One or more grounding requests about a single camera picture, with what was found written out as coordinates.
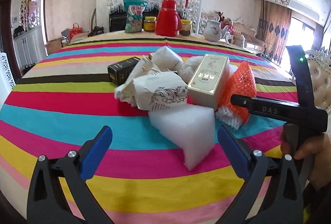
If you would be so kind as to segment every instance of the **glass jar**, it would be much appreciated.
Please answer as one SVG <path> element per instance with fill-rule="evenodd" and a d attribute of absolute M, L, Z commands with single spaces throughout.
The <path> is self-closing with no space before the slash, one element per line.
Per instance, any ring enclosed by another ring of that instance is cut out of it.
<path fill-rule="evenodd" d="M 156 28 L 156 17 L 145 17 L 144 20 L 144 31 L 154 32 Z"/>
<path fill-rule="evenodd" d="M 189 36 L 192 31 L 192 21 L 181 19 L 182 29 L 179 31 L 179 34 L 182 36 Z"/>

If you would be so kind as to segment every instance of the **red handbag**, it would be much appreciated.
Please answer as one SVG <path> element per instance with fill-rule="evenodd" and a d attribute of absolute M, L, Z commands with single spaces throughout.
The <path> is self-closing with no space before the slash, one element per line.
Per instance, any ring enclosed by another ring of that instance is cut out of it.
<path fill-rule="evenodd" d="M 74 23 L 72 25 L 72 29 L 70 29 L 70 35 L 69 35 L 70 39 L 72 39 L 75 35 L 83 32 L 83 29 L 80 28 L 78 24 L 77 24 L 78 27 L 75 27 L 75 24 L 77 24 L 77 23 Z"/>

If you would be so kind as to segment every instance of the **black bag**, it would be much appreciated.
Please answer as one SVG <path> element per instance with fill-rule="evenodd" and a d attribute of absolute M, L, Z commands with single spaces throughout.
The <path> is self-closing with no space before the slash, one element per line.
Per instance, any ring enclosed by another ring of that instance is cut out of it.
<path fill-rule="evenodd" d="M 14 38 L 19 36 L 19 33 L 21 33 L 22 31 L 24 31 L 22 26 L 18 26 L 15 30 L 14 30 Z"/>
<path fill-rule="evenodd" d="M 105 33 L 105 30 L 103 27 L 95 26 L 94 29 L 88 34 L 87 37 L 96 36 L 96 35 L 103 34 L 103 33 Z"/>

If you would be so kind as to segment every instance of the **black stripe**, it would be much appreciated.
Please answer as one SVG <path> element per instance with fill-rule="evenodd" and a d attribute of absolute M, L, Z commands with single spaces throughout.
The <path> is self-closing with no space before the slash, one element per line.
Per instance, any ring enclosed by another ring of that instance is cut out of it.
<path fill-rule="evenodd" d="M 185 40 L 185 39 L 175 39 L 175 38 L 130 38 L 130 39 L 105 39 L 105 40 L 97 40 L 97 41 L 86 41 L 86 42 L 79 42 L 79 43 L 75 43 L 72 44 L 74 45 L 81 45 L 81 44 L 93 44 L 93 43 L 100 43 L 100 42 L 116 42 L 116 41 L 133 41 L 133 40 L 139 40 L 139 41 L 179 41 L 182 43 L 189 43 L 189 44 L 199 44 L 199 45 L 206 45 L 206 46 L 212 46 L 212 47 L 222 47 L 222 48 L 228 48 L 230 50 L 237 50 L 239 52 L 246 52 L 246 53 L 250 53 L 249 51 L 246 50 L 241 50 L 239 48 L 234 48 L 234 47 L 227 47 L 224 46 L 222 44 L 208 44 L 208 43 L 204 43 L 204 42 L 200 42 L 200 41 L 195 41 L 195 40 Z"/>
<path fill-rule="evenodd" d="M 267 80 L 255 77 L 255 83 L 265 86 L 295 87 L 291 81 Z"/>
<path fill-rule="evenodd" d="M 66 83 L 66 82 L 109 82 L 107 73 L 95 73 L 89 75 L 63 75 L 22 78 L 18 84 L 38 84 L 38 83 Z"/>

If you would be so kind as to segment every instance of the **striped bedspread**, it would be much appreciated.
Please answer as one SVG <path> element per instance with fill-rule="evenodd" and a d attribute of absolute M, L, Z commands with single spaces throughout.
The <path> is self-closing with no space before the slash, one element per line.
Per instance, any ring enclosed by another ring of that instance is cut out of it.
<path fill-rule="evenodd" d="M 87 185 L 115 223 L 191 224 L 219 218 L 243 181 L 236 177 L 216 136 L 212 152 L 188 171 L 182 150 L 151 126 L 146 111 L 114 99 L 115 85 L 109 82 L 107 66 L 167 45 L 184 61 L 206 53 L 227 55 L 236 66 L 248 60 L 258 96 L 296 101 L 296 87 L 266 61 L 240 48 L 191 39 L 123 36 L 91 38 L 65 47 L 19 81 L 0 111 L 1 167 L 27 190 L 39 155 L 62 157 L 108 125 L 113 142 Z M 233 133 L 251 148 L 280 156 L 283 123 L 251 115 Z M 216 120 L 215 130 L 220 124 Z M 65 180 L 61 183 L 72 211 L 81 216 Z"/>

